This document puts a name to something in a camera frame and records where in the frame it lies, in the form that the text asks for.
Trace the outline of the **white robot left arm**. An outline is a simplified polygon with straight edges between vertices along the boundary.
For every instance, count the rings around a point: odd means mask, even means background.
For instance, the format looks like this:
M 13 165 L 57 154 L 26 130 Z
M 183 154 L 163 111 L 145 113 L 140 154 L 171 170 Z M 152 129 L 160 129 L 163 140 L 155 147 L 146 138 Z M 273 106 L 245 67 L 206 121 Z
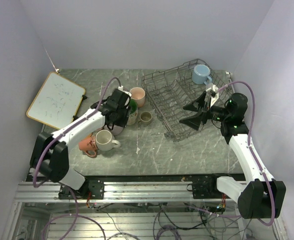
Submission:
M 131 93 L 120 88 L 112 95 L 94 103 L 81 117 L 53 133 L 42 132 L 35 141 L 30 159 L 34 169 L 33 184 L 37 188 L 37 174 L 53 183 L 71 188 L 72 194 L 82 199 L 88 195 L 86 178 L 69 165 L 69 152 L 89 133 L 104 126 L 125 127 L 129 118 Z

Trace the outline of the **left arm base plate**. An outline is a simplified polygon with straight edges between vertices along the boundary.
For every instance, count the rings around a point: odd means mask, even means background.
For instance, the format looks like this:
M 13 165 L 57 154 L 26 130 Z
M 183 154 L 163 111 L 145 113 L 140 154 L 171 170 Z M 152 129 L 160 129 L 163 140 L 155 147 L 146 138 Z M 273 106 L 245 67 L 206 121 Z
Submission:
M 97 178 L 89 178 L 87 179 L 82 187 L 79 190 L 74 190 L 72 188 L 68 188 L 64 185 L 60 187 L 58 198 L 60 200 L 71 200 L 73 199 L 73 194 L 77 199 L 84 200 L 102 200 L 104 198 L 104 182 Z

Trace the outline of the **green inside floral mug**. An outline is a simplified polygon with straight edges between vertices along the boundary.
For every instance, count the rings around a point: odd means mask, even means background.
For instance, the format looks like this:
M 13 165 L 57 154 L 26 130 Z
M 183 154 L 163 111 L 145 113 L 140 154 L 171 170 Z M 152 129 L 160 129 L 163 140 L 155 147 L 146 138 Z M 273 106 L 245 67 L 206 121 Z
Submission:
M 128 117 L 127 125 L 133 125 L 136 123 L 136 119 L 138 116 L 138 106 L 135 100 L 131 99 L 129 106 L 131 107 L 131 111 Z

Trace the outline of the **lavender mug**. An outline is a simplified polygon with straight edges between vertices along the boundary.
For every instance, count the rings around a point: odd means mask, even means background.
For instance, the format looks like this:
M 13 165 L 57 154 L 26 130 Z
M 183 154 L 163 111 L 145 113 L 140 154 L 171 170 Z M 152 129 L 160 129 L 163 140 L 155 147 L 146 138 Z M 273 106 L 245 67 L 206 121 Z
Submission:
M 104 129 L 111 132 L 114 136 L 117 136 L 122 133 L 123 127 L 117 125 L 105 125 Z

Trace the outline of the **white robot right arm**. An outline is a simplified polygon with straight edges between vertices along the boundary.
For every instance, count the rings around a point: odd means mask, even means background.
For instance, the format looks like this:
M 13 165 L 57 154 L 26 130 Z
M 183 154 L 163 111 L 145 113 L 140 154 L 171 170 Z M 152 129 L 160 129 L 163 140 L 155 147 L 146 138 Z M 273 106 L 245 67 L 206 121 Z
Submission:
M 278 218 L 286 186 L 283 181 L 275 180 L 255 150 L 249 129 L 243 121 L 248 107 L 247 97 L 234 93 L 220 107 L 206 102 L 206 95 L 203 92 L 199 98 L 183 106 L 184 110 L 195 114 L 179 122 L 194 130 L 208 120 L 220 122 L 221 134 L 238 158 L 246 179 L 246 185 L 242 185 L 230 176 L 218 177 L 207 185 L 208 194 L 213 198 L 226 194 L 237 203 L 240 215 L 245 219 Z

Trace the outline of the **light blue mug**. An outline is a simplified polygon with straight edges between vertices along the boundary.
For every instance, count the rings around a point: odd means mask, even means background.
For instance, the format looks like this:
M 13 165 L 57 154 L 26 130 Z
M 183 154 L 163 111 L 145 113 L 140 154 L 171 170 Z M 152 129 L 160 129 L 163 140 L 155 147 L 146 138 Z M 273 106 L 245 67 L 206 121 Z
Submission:
M 204 64 L 198 64 L 193 68 L 192 81 L 198 85 L 210 84 L 212 83 L 212 78 L 210 74 L 211 70 L 208 66 Z

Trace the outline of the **cream white speckled mug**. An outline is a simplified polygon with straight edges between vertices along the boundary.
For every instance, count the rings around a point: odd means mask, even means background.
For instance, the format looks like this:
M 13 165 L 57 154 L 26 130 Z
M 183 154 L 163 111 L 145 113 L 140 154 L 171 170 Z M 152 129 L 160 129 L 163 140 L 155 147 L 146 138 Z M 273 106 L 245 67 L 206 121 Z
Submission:
M 95 136 L 95 143 L 98 149 L 104 152 L 121 147 L 121 143 L 108 130 L 100 130 Z

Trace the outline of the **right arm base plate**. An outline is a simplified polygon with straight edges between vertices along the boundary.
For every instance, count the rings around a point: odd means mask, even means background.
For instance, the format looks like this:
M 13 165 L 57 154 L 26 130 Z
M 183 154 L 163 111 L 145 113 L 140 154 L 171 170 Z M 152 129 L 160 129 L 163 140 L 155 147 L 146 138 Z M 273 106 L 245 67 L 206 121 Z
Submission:
M 193 199 L 221 199 L 223 193 L 217 189 L 218 174 L 196 174 L 186 178 L 187 191 Z

